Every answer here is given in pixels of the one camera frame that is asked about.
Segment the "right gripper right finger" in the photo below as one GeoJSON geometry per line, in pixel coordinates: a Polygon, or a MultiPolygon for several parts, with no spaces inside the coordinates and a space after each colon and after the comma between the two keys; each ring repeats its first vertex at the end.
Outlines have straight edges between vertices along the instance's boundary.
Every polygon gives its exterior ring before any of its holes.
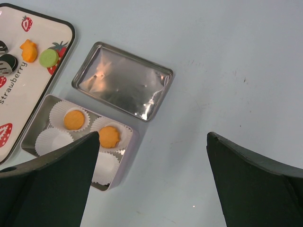
{"type": "Polygon", "coordinates": [[[207,134],[207,154],[228,227],[301,227],[303,171],[207,134]]]}

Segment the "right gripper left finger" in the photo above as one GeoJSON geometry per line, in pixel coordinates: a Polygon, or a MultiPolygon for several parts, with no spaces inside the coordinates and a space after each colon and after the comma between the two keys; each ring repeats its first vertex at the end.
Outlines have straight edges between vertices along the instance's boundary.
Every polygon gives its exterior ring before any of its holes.
{"type": "Polygon", "coordinates": [[[91,132],[62,148],[0,172],[2,227],[78,227],[99,152],[91,132]]]}

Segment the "orange round cookie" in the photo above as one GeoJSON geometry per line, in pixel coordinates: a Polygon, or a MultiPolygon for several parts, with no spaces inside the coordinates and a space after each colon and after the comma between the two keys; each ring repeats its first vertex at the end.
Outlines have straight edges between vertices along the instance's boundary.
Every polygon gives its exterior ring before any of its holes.
{"type": "Polygon", "coordinates": [[[63,123],[68,130],[79,130],[85,123],[85,116],[81,111],[73,110],[65,115],[63,123]]]}

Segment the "orange flower cookie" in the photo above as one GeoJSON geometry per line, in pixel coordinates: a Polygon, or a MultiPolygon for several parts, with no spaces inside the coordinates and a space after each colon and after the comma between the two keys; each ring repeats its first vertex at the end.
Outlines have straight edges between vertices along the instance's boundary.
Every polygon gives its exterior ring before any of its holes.
{"type": "Polygon", "coordinates": [[[98,133],[99,142],[103,148],[115,148],[120,142],[120,132],[116,127],[105,126],[98,133]]]}

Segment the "metal serving tongs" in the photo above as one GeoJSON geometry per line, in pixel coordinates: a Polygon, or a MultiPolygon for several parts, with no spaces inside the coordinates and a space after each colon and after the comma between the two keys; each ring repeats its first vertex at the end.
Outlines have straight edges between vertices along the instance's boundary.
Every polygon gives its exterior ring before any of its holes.
{"type": "Polygon", "coordinates": [[[10,74],[12,73],[13,66],[15,65],[15,59],[12,55],[8,54],[8,47],[6,44],[0,42],[0,73],[10,74]]]}

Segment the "black round cookie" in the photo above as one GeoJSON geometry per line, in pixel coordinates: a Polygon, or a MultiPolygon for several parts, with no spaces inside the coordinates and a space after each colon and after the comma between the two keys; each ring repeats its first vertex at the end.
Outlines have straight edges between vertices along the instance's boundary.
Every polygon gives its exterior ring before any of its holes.
{"type": "Polygon", "coordinates": [[[15,71],[18,66],[18,60],[11,54],[4,54],[0,57],[0,71],[9,72],[15,71]]]}

